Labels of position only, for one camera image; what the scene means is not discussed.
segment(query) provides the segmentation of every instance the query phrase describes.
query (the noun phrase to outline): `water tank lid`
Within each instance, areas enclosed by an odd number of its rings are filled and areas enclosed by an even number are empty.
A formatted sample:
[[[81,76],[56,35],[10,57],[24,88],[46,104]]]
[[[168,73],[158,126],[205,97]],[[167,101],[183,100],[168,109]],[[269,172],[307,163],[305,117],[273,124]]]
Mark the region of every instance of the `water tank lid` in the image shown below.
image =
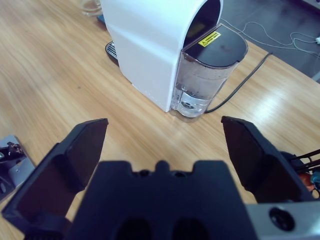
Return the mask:
[[[227,68],[244,59],[248,44],[235,31],[219,25],[182,51],[207,66]]]

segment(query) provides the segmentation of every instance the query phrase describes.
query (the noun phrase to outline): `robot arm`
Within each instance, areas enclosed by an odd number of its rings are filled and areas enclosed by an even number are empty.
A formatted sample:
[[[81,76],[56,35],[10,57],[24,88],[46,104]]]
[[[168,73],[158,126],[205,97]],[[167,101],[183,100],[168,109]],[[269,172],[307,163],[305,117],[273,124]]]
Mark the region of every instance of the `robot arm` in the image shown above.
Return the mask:
[[[126,161],[98,165],[107,119],[84,122],[47,154],[2,211],[25,239],[316,239],[320,205],[288,162],[250,122],[223,117],[232,163],[258,203],[245,205],[223,161],[192,172],[133,172]],[[90,185],[71,223],[75,195]]]

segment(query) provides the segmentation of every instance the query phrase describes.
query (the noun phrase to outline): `glass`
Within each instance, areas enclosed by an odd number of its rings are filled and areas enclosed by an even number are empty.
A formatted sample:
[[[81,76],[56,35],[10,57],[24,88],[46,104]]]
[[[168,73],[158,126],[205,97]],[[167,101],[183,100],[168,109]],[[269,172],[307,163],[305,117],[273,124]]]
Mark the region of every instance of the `glass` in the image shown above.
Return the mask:
[[[80,0],[80,9],[88,17],[102,14],[100,0]]]

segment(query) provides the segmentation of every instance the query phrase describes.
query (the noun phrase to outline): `transparent water tank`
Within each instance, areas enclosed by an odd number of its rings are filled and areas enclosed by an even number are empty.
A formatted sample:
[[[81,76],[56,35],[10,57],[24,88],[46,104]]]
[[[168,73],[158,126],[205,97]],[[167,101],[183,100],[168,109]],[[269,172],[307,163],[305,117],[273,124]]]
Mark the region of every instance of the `transparent water tank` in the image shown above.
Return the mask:
[[[181,51],[171,109],[185,117],[203,114],[248,51],[236,32],[219,25]]]

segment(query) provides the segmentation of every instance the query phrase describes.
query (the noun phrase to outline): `white cable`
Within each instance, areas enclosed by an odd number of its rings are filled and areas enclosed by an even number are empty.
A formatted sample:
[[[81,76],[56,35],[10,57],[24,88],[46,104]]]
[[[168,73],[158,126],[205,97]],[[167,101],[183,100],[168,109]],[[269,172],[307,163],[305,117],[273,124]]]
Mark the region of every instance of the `white cable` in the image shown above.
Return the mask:
[[[253,41],[257,42],[257,43],[260,43],[260,44],[262,44],[262,45],[266,45],[266,46],[269,46],[269,47],[272,47],[272,48],[278,48],[278,49],[299,50],[299,51],[305,52],[305,53],[307,53],[307,54],[311,54],[311,55],[315,56],[317,59],[320,59],[320,52],[317,53],[317,52],[314,52],[314,51],[308,51],[308,50],[299,48],[299,47],[296,45],[296,43],[295,43],[295,41],[301,41],[301,42],[304,42],[304,43],[316,43],[317,41],[305,41],[305,40],[302,40],[302,39],[299,39],[299,38],[296,38],[296,37],[293,38],[293,35],[294,35],[294,34],[299,34],[299,35],[303,35],[303,36],[305,36],[305,37],[308,37],[308,38],[311,38],[311,39],[314,39],[314,40],[316,39],[316,37],[309,36],[309,35],[306,35],[306,34],[301,33],[301,32],[292,32],[292,33],[290,34],[291,43],[285,44],[285,43],[282,43],[282,42],[280,42],[280,41],[272,38],[271,36],[269,36],[269,34],[267,33],[265,27],[264,27],[262,24],[258,23],[258,22],[255,22],[255,21],[247,22],[247,23],[245,24],[243,30],[240,30],[240,29],[238,29],[237,27],[233,26],[233,25],[232,25],[230,22],[228,22],[227,20],[224,20],[223,18],[221,18],[221,20],[223,20],[224,22],[226,22],[226,23],[227,23],[228,25],[230,25],[232,28],[238,30],[238,33],[242,33],[242,34],[246,35],[248,38],[250,38],[251,40],[253,40]],[[267,36],[269,39],[275,41],[276,43],[278,43],[278,44],[280,44],[280,45],[283,45],[283,46],[291,46],[291,45],[293,45],[294,47],[275,46],[275,45],[267,44],[267,43],[261,42],[261,41],[259,41],[259,40],[256,40],[256,39],[254,39],[253,37],[251,37],[251,36],[249,36],[248,34],[245,33],[245,30],[246,30],[248,24],[256,24],[256,25],[259,25],[259,26],[263,29],[263,31],[264,31],[264,33],[266,34],[266,36]]]

